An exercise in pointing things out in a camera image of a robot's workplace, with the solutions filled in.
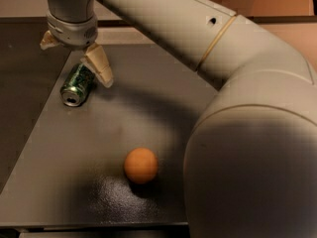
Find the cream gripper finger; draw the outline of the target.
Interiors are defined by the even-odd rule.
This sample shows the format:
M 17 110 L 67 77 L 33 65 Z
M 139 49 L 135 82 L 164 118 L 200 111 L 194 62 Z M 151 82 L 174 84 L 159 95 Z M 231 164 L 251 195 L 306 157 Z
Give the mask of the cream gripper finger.
M 52 35 L 50 31 L 46 31 L 40 42 L 40 47 L 42 50 L 47 50 L 54 48 L 59 45 L 59 41 Z
M 97 43 L 89 46 L 84 53 L 81 62 L 95 74 L 97 79 L 106 88 L 110 88 L 114 82 L 114 76 L 106 53 Z

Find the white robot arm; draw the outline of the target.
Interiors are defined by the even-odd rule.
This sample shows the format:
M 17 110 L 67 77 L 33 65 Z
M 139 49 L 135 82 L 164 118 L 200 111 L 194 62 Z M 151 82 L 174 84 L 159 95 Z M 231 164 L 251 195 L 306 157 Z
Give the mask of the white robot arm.
M 48 0 L 52 36 L 105 85 L 101 3 L 217 91 L 184 157 L 191 238 L 317 238 L 317 84 L 309 61 L 209 0 Z

